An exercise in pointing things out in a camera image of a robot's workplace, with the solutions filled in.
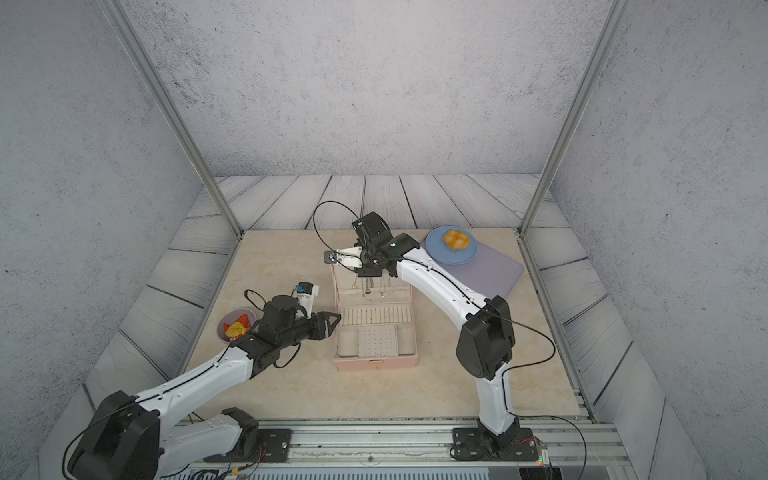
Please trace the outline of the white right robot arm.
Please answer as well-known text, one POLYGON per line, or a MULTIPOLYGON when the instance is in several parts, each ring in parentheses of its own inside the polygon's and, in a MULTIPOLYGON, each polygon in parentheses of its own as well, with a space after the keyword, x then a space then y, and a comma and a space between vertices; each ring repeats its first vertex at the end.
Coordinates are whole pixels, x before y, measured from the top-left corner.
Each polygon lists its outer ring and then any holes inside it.
POLYGON ((352 258, 359 277, 387 273, 420 291, 437 305, 459 331, 456 357, 475 378, 479 398, 478 428, 488 447, 506 449, 520 424, 505 378, 515 335, 507 301, 486 298, 447 272, 419 242, 406 233, 394 235, 375 212, 352 222, 357 235, 352 258))

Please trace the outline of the pink jewelry box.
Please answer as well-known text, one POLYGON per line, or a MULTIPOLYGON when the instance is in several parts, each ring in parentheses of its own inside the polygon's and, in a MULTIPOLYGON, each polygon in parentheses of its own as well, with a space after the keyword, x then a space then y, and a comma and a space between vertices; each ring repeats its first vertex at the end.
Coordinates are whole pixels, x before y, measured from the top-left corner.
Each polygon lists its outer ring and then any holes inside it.
POLYGON ((334 364, 341 372, 414 368, 418 365, 412 286, 384 275, 363 278, 333 265, 336 327, 334 364))

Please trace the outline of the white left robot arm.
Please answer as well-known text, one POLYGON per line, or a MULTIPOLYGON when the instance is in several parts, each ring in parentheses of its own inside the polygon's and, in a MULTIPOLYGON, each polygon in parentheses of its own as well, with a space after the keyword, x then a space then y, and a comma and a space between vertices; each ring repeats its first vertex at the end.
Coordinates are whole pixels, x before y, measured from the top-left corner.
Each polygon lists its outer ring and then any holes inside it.
POLYGON ((264 442, 259 423, 232 407, 209 420, 183 419, 220 393, 276 366, 282 350, 305 340, 331 337, 338 313, 313 312, 306 294, 278 295, 262 317, 222 352, 157 387, 106 397, 89 425, 66 447, 62 473, 68 479, 157 479, 198 460, 259 460, 264 442))

